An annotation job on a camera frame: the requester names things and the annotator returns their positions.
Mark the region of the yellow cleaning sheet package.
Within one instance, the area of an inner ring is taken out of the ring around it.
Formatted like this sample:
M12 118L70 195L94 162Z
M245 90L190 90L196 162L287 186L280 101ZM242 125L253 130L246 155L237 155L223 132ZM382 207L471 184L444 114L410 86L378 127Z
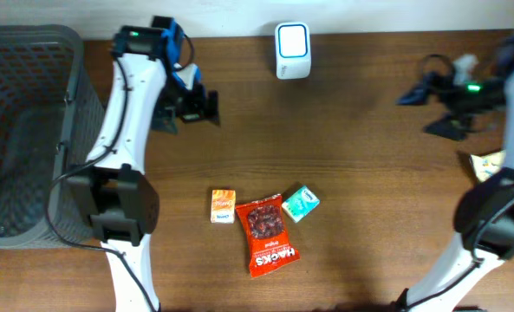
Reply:
M478 180L482 183L497 173L504 162L505 151L498 151L486 155L470 155L472 170Z

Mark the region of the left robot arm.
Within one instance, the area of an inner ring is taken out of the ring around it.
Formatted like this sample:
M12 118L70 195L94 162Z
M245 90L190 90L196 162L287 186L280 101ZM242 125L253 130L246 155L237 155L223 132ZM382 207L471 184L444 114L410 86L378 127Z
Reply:
M218 93L205 89L192 60L192 41L178 22L154 16L147 27L115 34L113 86L95 143L84 165L64 179L94 239L106 254L118 311L159 311L150 255L159 195L146 178L152 130L176 134L175 122L219 123Z

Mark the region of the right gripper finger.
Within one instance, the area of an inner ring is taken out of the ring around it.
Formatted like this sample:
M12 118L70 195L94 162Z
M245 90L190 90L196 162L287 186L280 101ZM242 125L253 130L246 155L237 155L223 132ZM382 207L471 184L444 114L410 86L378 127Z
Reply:
M425 126L423 131L441 138L462 141L472 132L472 117L447 114Z
M399 106L426 105L428 98L433 93L433 87L438 78L439 74L433 71L422 75L419 81L397 100L397 104Z

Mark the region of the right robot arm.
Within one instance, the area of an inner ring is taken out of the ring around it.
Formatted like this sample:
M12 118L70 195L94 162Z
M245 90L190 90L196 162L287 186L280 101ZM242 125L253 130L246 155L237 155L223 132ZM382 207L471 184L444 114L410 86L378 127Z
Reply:
M505 153L499 170L465 193L453 218L453 235L430 271L392 302L395 311L458 311L459 303L487 274L514 257L514 34L494 55L492 77L475 82L468 58L439 59L449 72L421 72L398 103L423 106L435 95L447 109L425 133L461 141L474 133L476 116L505 111Z

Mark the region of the green tissue packet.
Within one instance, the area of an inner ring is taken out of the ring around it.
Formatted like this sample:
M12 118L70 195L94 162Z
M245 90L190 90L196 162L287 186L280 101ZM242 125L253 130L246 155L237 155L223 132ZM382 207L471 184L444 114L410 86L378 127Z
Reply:
M320 204L320 199L306 186L302 186L282 203L284 212L298 223Z

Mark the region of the red Hacks candy bag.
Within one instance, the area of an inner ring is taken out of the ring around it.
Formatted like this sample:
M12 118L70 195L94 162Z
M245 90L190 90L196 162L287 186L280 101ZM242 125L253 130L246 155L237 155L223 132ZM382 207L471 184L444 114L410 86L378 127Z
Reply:
M282 195L237 205L250 252L250 276L260 277L300 259L291 244L282 210Z

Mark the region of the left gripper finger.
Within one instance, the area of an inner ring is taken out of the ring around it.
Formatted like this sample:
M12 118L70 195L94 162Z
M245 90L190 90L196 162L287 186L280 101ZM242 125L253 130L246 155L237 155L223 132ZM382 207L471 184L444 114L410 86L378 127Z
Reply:
M208 92L207 96L207 108L206 108L207 120L215 126L220 126L220 117L218 109L218 92L212 90Z
M177 134L178 128L175 123L176 113L173 107L156 107L153 111L151 129L169 134Z

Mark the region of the small orange white packet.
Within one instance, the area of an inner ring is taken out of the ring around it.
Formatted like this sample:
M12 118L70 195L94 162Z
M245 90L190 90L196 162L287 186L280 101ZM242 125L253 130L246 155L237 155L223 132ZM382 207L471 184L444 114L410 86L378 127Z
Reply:
M234 190L213 190L211 192L211 222L233 224L235 221L236 192Z

